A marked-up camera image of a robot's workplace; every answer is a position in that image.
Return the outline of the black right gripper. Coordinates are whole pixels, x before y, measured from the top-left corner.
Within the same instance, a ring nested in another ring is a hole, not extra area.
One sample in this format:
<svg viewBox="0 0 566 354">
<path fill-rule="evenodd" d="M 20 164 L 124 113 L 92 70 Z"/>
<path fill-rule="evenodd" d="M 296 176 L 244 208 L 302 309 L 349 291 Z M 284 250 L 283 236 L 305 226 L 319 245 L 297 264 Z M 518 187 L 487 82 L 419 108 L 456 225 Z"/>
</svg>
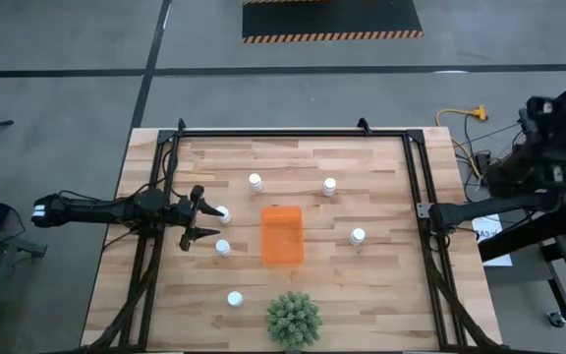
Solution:
<svg viewBox="0 0 566 354">
<path fill-rule="evenodd" d="M 519 110 L 526 142 L 536 148 L 566 148 L 566 101 L 533 96 Z"/>
</svg>

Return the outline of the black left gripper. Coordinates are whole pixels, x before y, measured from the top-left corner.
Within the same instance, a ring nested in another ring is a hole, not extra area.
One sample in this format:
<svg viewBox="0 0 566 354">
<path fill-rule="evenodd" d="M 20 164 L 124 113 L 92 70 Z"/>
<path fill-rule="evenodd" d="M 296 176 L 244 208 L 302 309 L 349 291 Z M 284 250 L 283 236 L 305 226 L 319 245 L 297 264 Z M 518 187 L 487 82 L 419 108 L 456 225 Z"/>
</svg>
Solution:
<svg viewBox="0 0 566 354">
<path fill-rule="evenodd" d="M 185 228 L 185 232 L 181 236 L 179 247 L 182 251 L 188 252 L 191 244 L 195 240 L 219 234 L 216 229 L 199 228 L 196 226 L 196 216 L 198 210 L 207 215 L 224 216 L 223 211 L 216 207 L 210 206 L 203 197 L 204 188 L 195 185 L 192 188 L 190 197 L 180 197 L 179 201 L 170 205 L 164 211 L 164 223 L 169 226 L 181 226 Z"/>
</svg>

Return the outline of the orange translucent plastic basket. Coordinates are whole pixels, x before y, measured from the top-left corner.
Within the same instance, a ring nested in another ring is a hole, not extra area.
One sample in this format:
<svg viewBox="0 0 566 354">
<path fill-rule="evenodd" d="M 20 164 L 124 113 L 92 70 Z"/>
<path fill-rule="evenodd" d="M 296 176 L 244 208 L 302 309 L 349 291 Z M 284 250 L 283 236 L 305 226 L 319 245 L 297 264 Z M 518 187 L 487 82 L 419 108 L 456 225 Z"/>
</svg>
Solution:
<svg viewBox="0 0 566 354">
<path fill-rule="evenodd" d="M 261 211 L 264 266 L 299 266 L 304 261 L 303 214 L 299 206 L 266 206 Z"/>
</svg>

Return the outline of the black power strip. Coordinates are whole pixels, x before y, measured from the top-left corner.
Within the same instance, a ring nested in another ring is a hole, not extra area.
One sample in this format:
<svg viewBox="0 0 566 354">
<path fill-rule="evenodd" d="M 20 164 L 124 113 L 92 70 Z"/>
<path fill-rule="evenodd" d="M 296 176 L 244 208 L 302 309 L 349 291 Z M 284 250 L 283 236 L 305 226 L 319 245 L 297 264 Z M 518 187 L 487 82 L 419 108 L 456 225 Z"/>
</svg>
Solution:
<svg viewBox="0 0 566 354">
<path fill-rule="evenodd" d="M 483 175 L 491 163 L 491 153 L 489 151 L 480 151 L 474 155 L 474 163 L 480 175 Z"/>
</svg>

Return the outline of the black stand base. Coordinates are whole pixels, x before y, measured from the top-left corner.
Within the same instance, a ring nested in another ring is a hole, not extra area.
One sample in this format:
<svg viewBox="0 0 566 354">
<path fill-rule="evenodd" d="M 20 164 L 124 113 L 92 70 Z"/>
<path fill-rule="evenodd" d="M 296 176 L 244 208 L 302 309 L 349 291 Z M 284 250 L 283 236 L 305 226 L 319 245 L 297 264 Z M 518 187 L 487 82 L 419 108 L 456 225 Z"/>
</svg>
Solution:
<svg viewBox="0 0 566 354">
<path fill-rule="evenodd" d="M 502 243 L 502 254 L 537 245 L 538 254 L 549 272 L 547 283 L 558 310 L 566 319 L 566 292 L 553 263 L 562 260 L 566 265 L 566 211 L 545 214 L 517 226 L 505 229 L 496 239 Z"/>
</svg>

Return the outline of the green succulent plant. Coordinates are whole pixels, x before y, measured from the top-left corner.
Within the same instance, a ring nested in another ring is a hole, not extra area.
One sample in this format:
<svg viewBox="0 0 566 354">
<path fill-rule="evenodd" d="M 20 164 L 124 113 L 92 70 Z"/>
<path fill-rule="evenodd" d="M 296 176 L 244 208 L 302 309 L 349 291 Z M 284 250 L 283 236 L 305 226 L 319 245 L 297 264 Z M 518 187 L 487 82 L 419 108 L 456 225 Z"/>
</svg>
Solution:
<svg viewBox="0 0 566 354">
<path fill-rule="evenodd" d="M 292 292 L 272 300 L 267 309 L 267 333 L 286 352 L 299 352 L 320 340 L 319 307 L 305 292 Z"/>
</svg>

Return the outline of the white paper sheet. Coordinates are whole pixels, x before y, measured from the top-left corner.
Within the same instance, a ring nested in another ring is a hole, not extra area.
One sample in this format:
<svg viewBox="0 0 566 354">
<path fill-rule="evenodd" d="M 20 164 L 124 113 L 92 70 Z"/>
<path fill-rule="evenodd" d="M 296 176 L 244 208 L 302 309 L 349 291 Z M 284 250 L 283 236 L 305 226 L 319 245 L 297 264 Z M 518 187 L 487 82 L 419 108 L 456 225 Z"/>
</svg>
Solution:
<svg viewBox="0 0 566 354">
<path fill-rule="evenodd" d="M 498 214 L 480 216 L 472 221 L 476 232 L 483 265 L 487 267 L 511 267 L 512 259 L 508 253 L 502 254 L 504 246 L 496 237 L 501 234 L 503 224 Z"/>
</svg>

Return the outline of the black hazard-striped floor mat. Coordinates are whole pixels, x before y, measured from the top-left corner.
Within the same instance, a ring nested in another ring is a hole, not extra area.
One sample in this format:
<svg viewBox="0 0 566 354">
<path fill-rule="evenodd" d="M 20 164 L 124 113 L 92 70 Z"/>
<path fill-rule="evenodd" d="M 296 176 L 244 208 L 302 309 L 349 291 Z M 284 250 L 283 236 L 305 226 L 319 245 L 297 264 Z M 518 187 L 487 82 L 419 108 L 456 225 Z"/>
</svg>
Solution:
<svg viewBox="0 0 566 354">
<path fill-rule="evenodd" d="M 413 0 L 244 0 L 245 44 L 421 38 Z"/>
</svg>

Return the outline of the black aluminium table frame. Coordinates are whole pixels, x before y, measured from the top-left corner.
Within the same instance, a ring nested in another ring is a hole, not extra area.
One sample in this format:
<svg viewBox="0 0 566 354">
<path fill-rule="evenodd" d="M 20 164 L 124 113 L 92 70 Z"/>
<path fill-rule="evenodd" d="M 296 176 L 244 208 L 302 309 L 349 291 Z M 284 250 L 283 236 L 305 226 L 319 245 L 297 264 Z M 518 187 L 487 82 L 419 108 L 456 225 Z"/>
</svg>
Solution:
<svg viewBox="0 0 566 354">
<path fill-rule="evenodd" d="M 257 173 L 262 190 L 253 192 Z M 326 178 L 336 192 L 322 193 Z M 485 353 L 500 333 L 475 237 L 432 236 L 425 206 L 456 191 L 458 167 L 446 129 L 136 129 L 118 192 L 141 183 L 174 202 L 195 185 L 231 220 L 200 215 L 220 233 L 188 252 L 179 228 L 149 236 L 109 227 L 86 316 L 86 354 L 179 352 L 272 354 L 267 309 L 289 291 L 319 307 L 320 340 L 309 354 Z M 261 261 L 261 211 L 300 207 L 304 261 Z M 363 228 L 365 241 L 349 236 Z M 229 242 L 220 257 L 215 243 Z M 231 307 L 228 293 L 243 295 Z"/>
</svg>

